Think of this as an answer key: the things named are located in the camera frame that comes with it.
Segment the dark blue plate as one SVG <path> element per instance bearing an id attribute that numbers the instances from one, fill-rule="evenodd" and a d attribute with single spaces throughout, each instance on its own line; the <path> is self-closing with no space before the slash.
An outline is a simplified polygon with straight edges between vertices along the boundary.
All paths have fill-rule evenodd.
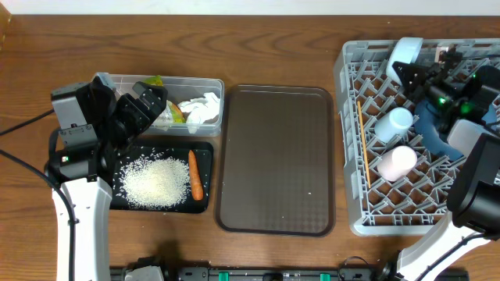
<path id="1" fill-rule="evenodd" d="M 473 151 L 480 136 L 485 133 L 495 137 L 487 131 L 485 126 L 467 119 L 456 120 L 448 133 L 438 132 L 439 115 L 437 109 L 427 100 L 421 101 L 415 108 L 419 117 L 415 122 L 415 131 L 423 137 L 422 145 L 433 155 L 448 156 L 451 161 L 461 157 L 468 157 Z M 489 144 L 485 148 L 492 157 L 499 158 L 499 141 Z"/>

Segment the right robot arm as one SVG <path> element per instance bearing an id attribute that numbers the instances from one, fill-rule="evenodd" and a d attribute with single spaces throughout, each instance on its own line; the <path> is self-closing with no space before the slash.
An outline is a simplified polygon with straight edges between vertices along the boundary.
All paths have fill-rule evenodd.
<path id="1" fill-rule="evenodd" d="M 450 48 L 430 66 L 416 64 L 422 39 L 404 37 L 391 53 L 387 75 L 410 101 L 428 101 L 447 142 L 466 157 L 447 196 L 447 212 L 420 240 L 401 250 L 379 280 L 467 280 L 451 264 L 476 247 L 499 238 L 499 133 L 483 118 L 499 96 L 499 70 L 480 66 L 465 83 L 447 81 L 464 55 Z"/>

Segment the grey dishwasher rack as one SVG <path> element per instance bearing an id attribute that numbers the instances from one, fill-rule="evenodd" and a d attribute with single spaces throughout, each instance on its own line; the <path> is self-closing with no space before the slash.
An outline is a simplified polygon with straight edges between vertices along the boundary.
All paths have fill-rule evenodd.
<path id="1" fill-rule="evenodd" d="M 344 177 L 348 201 L 348 221 L 359 236 L 422 235 L 447 212 L 447 196 L 466 157 L 451 161 L 448 156 L 431 154 L 415 131 L 415 108 L 403 87 L 387 77 L 386 67 L 399 41 L 350 41 L 344 44 L 334 65 L 336 99 L 341 118 L 345 150 Z M 416 64 L 430 66 L 439 51 L 456 47 L 462 60 L 448 75 L 448 81 L 467 82 L 480 66 L 499 70 L 499 42 L 496 39 L 423 39 Z M 368 189 L 356 102 L 362 106 L 371 189 Z M 379 140 L 374 127 L 392 109 L 407 108 L 413 124 L 401 136 L 387 143 Z M 483 120 L 495 123 L 499 133 L 499 96 Z M 391 182 L 377 171 L 386 152 L 398 146 L 411 147 L 417 155 L 415 167 Z"/>

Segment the pink cup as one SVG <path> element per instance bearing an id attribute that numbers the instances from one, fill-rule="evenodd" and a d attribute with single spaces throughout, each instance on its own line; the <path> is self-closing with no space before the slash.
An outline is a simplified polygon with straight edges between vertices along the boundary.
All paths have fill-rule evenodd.
<path id="1" fill-rule="evenodd" d="M 398 146 L 382 155 L 377 171 L 386 180 L 395 182 L 406 176 L 416 165 L 416 152 L 408 146 Z"/>

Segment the orange carrot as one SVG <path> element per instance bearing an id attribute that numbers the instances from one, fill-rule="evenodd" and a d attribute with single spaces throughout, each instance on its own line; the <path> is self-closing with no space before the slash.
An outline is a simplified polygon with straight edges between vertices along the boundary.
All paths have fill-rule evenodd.
<path id="1" fill-rule="evenodd" d="M 192 197 L 195 201 L 201 201 L 205 193 L 200 179 L 195 153 L 193 151 L 188 152 L 188 165 Z"/>

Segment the light blue cup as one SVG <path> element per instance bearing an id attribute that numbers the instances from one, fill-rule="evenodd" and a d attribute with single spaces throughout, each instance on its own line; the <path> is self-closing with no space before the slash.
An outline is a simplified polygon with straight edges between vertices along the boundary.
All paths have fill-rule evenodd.
<path id="1" fill-rule="evenodd" d="M 380 141 L 387 143 L 394 136 L 403 135 L 412 124 L 413 114 L 407 108 L 398 107 L 377 120 L 374 133 Z"/>

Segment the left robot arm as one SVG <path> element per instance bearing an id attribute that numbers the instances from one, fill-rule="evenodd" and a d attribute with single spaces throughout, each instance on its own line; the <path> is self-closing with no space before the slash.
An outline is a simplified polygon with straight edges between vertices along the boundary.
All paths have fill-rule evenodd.
<path id="1" fill-rule="evenodd" d="M 119 157 L 167 106 L 163 86 L 138 81 L 118 94 L 108 73 L 51 92 L 59 128 L 45 175 L 53 184 L 58 280 L 109 280 L 109 210 Z"/>

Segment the yellow green snack wrapper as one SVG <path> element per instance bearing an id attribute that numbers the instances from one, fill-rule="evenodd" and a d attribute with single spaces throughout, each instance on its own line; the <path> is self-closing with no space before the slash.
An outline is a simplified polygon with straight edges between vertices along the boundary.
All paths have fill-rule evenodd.
<path id="1" fill-rule="evenodd" d="M 150 76 L 143 80 L 143 82 L 153 86 L 163 86 L 161 76 Z M 185 118 L 183 112 L 170 100 L 167 100 L 165 110 L 159 115 L 153 126 L 166 126 L 171 123 L 185 123 Z"/>

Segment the white napkin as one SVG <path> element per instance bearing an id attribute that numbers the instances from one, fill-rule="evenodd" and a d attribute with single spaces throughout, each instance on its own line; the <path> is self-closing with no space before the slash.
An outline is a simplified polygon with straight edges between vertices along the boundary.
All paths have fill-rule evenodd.
<path id="1" fill-rule="evenodd" d="M 182 113 L 187 115 L 186 124 L 189 133 L 196 133 L 199 125 L 219 115 L 220 98 L 213 92 L 203 94 L 203 98 L 193 98 L 178 104 Z"/>

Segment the wooden chopstick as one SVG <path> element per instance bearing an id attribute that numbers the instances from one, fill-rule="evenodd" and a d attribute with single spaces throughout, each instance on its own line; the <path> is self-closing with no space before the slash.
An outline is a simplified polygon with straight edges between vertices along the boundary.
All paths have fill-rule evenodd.
<path id="1" fill-rule="evenodd" d="M 367 158 L 366 135 L 365 135 L 364 124 L 363 124 L 362 106 L 361 106 L 360 101 L 356 102 L 356 106 L 357 106 L 357 111 L 358 111 L 358 119 L 359 119 L 360 133 L 361 133 L 363 161 L 364 161 L 365 172 L 366 172 L 366 182 L 367 182 L 368 189 L 371 189 L 370 167 L 369 167 L 369 162 L 368 162 L 368 158 Z"/>

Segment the light blue rice bowl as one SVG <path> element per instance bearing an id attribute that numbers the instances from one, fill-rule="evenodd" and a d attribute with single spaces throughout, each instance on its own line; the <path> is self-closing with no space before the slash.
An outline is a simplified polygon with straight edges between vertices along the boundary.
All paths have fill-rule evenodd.
<path id="1" fill-rule="evenodd" d="M 393 65 L 395 62 L 410 64 L 415 62 L 423 45 L 421 37 L 402 37 L 395 45 L 391 56 L 387 62 L 386 75 L 395 83 L 402 85 Z"/>

